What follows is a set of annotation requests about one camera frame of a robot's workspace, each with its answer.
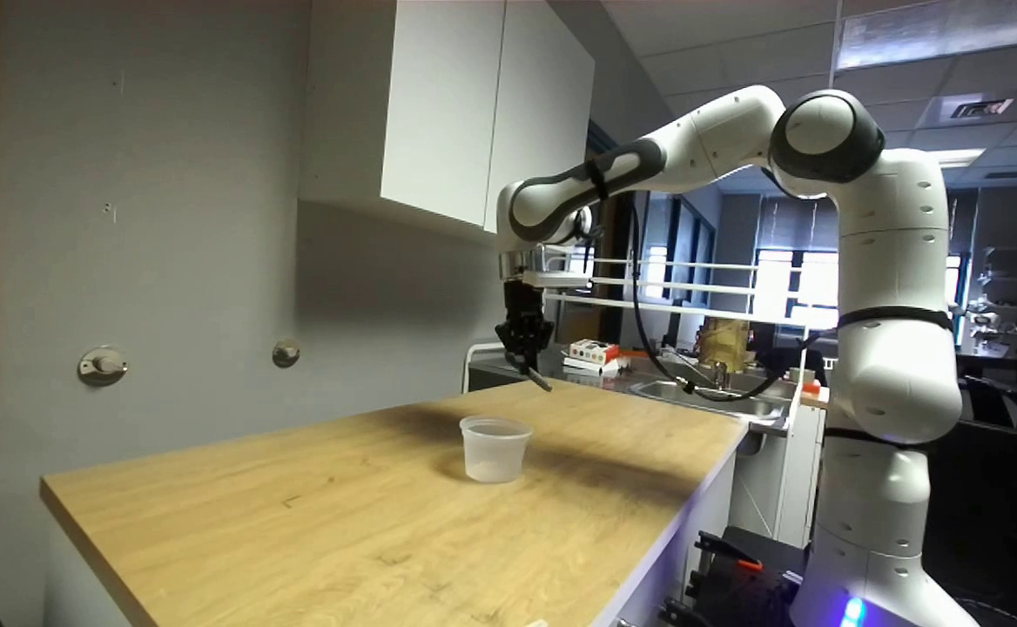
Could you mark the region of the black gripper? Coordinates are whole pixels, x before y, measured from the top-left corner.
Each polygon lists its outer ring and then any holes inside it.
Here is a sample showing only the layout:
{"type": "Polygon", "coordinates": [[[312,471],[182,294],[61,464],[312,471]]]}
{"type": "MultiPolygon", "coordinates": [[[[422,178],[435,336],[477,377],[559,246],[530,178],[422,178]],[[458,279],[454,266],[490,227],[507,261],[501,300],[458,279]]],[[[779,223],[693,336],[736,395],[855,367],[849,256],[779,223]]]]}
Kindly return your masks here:
{"type": "Polygon", "coordinates": [[[540,352],[552,336],[552,323],[543,316],[543,294],[527,282],[505,285],[505,320],[498,338],[515,356],[540,352]]]}

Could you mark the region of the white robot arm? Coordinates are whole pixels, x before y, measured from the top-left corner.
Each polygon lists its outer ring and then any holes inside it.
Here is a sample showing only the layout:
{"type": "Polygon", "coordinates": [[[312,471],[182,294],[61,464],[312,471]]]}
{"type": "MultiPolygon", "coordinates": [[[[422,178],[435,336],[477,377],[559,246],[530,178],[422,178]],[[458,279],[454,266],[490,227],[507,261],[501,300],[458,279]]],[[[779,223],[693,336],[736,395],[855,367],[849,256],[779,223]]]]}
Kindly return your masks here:
{"type": "Polygon", "coordinates": [[[549,343],[533,251],[619,193],[693,193],[743,168],[835,208],[835,367],[828,373],[814,530],[789,604],[793,627],[979,627],[922,568],[925,448],[961,417],[946,314],[946,186],[922,150],[898,150],[847,92],[799,103],[765,85],[722,95],[663,128],[498,194],[505,320],[530,373],[549,343]]]}

